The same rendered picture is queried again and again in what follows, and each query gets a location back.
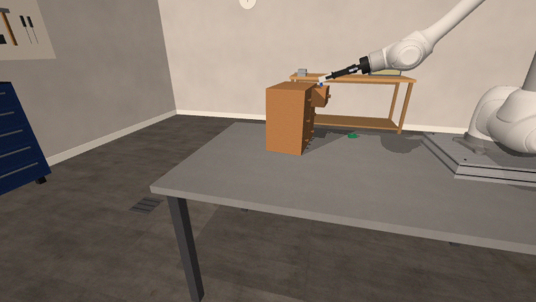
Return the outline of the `brown wooden drawer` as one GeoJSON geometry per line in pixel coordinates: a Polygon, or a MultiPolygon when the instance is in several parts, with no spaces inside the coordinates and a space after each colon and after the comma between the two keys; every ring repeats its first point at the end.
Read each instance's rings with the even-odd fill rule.
{"type": "Polygon", "coordinates": [[[306,129],[308,128],[309,124],[310,124],[310,109],[304,114],[304,121],[303,121],[303,131],[302,131],[302,134],[306,131],[306,129]]]}
{"type": "Polygon", "coordinates": [[[310,108],[310,103],[312,102],[311,91],[312,89],[309,89],[305,92],[304,113],[310,108]]]}
{"type": "Polygon", "coordinates": [[[326,104],[328,103],[328,99],[331,97],[331,94],[329,94],[329,88],[330,88],[330,85],[323,85],[322,87],[320,87],[320,85],[313,86],[312,96],[311,96],[312,102],[311,102],[310,107],[325,107],[326,104]],[[315,88],[318,88],[318,89],[315,89],[315,88]],[[327,93],[326,93],[326,89],[327,89],[327,93]]]}
{"type": "MultiPolygon", "coordinates": [[[[310,124],[312,123],[312,121],[314,120],[314,116],[316,116],[316,113],[315,113],[315,107],[311,107],[310,108],[310,124]]],[[[309,125],[310,125],[309,124],[309,125]]]]}
{"type": "Polygon", "coordinates": [[[306,132],[304,133],[304,135],[302,136],[302,151],[301,151],[301,154],[302,152],[304,151],[306,145],[309,143],[309,139],[308,139],[308,129],[306,130],[306,132]]]}
{"type": "Polygon", "coordinates": [[[314,127],[314,121],[309,126],[309,130],[308,130],[308,139],[309,140],[311,139],[311,137],[312,137],[312,135],[314,133],[313,127],[314,127]]]}

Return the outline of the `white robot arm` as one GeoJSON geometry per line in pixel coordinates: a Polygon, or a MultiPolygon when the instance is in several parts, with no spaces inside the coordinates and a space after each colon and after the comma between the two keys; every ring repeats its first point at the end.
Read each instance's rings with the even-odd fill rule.
{"type": "MultiPolygon", "coordinates": [[[[432,54],[441,38],[484,1],[460,0],[427,29],[414,31],[400,41],[369,53],[370,70],[415,69],[432,54]]],[[[536,154],[536,52],[522,87],[495,86],[481,97],[464,136],[454,137],[452,141],[477,155],[522,157],[523,153],[536,154]]]]}

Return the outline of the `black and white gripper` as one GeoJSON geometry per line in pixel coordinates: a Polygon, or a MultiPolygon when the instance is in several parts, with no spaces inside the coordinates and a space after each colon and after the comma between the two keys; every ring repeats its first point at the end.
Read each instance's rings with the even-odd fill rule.
{"type": "Polygon", "coordinates": [[[324,76],[321,76],[319,77],[319,82],[322,83],[324,81],[328,81],[330,79],[335,79],[337,77],[340,77],[340,76],[344,76],[344,75],[349,75],[351,73],[357,73],[358,70],[361,70],[362,71],[362,74],[366,74],[366,73],[370,73],[371,70],[370,70],[370,67],[369,67],[369,61],[368,61],[368,56],[365,56],[365,57],[362,57],[362,58],[359,58],[359,61],[360,61],[360,64],[356,65],[356,64],[353,64],[352,66],[348,66],[347,68],[343,69],[343,70],[339,70],[337,72],[331,72],[331,74],[327,74],[327,75],[324,75],[324,76]]]}

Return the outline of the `brown wooden chest of drawers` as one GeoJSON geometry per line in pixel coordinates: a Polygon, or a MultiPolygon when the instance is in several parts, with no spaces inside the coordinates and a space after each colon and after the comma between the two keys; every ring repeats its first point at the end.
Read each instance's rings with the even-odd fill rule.
{"type": "Polygon", "coordinates": [[[266,150],[302,155],[305,92],[316,84],[285,81],[265,89],[266,150]]]}

